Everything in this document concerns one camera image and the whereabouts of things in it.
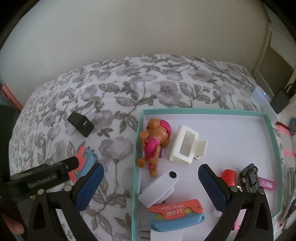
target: bed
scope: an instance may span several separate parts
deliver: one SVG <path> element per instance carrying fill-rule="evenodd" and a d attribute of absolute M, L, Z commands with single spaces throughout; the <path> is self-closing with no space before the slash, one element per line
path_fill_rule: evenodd
<path fill-rule="evenodd" d="M 11 174 L 53 164 L 85 145 L 98 155 L 105 177 L 81 212 L 98 240 L 130 240 L 131 190 L 140 112 L 151 108 L 224 108 L 261 112 L 256 87 L 242 66 L 167 54 L 90 64 L 46 82 L 24 106 L 9 143 Z M 68 121 L 86 115 L 94 130 L 84 138 Z M 70 181 L 52 189 L 57 191 Z M 59 214 L 69 240 L 74 240 Z"/>

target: white plastic device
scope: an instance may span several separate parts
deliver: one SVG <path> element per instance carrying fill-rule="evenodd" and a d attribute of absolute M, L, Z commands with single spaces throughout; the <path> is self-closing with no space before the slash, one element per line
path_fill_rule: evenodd
<path fill-rule="evenodd" d="M 205 154 L 207 141 L 198 140 L 199 133 L 187 126 L 180 125 L 170 152 L 170 161 L 191 164 L 193 158 Z"/>
<path fill-rule="evenodd" d="M 138 200 L 146 208 L 152 205 L 160 205 L 174 192 L 174 185 L 179 180 L 179 174 L 176 171 L 168 170 L 160 177 L 152 181 L 139 195 Z"/>
<path fill-rule="evenodd" d="M 275 113 L 273 108 L 270 106 L 271 99 L 269 98 L 269 96 L 265 93 L 265 91 L 260 86 L 257 86 L 254 89 L 251 97 L 261 107 L 262 111 L 265 114 L 267 114 L 271 123 L 274 124 L 279 120 L 279 118 L 281 117 L 281 114 Z"/>
<path fill-rule="evenodd" d="M 150 235 L 151 235 L 150 236 L 151 241 L 164 241 L 164 240 L 182 241 L 183 229 L 177 229 L 177 230 L 161 232 L 161 233 L 151 230 Z"/>

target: hand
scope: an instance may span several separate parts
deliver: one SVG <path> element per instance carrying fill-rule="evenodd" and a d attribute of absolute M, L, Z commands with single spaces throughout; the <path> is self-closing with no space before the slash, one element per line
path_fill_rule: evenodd
<path fill-rule="evenodd" d="M 151 157 L 151 158 L 149 159 L 149 163 L 150 163 L 150 164 L 153 164 L 153 165 L 157 165 L 157 163 L 158 163 L 158 158 L 157 158 L 157 157 Z"/>
<path fill-rule="evenodd" d="M 10 229 L 10 231 L 13 233 L 13 234 L 23 234 L 25 229 L 24 229 L 24 226 L 17 222 L 17 221 L 14 221 L 13 219 L 11 219 L 10 217 L 8 217 L 7 215 L 1 213 L 5 223 L 7 224 L 8 228 Z"/>

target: yellow-green dot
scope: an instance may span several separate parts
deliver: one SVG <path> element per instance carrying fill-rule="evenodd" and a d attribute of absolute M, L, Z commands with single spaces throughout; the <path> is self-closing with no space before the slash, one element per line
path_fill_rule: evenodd
<path fill-rule="evenodd" d="M 156 219 L 163 219 L 163 215 L 161 213 L 157 213 L 154 215 Z"/>
<path fill-rule="evenodd" d="M 184 213 L 185 214 L 190 214 L 190 213 L 192 213 L 192 209 L 187 207 L 187 208 L 184 209 Z"/>

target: black circle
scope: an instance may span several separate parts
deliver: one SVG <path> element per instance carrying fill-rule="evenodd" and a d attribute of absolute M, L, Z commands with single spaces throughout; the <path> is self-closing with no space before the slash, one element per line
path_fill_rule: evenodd
<path fill-rule="evenodd" d="M 170 172 L 170 177 L 171 178 L 176 178 L 177 177 L 177 174 L 175 172 Z"/>

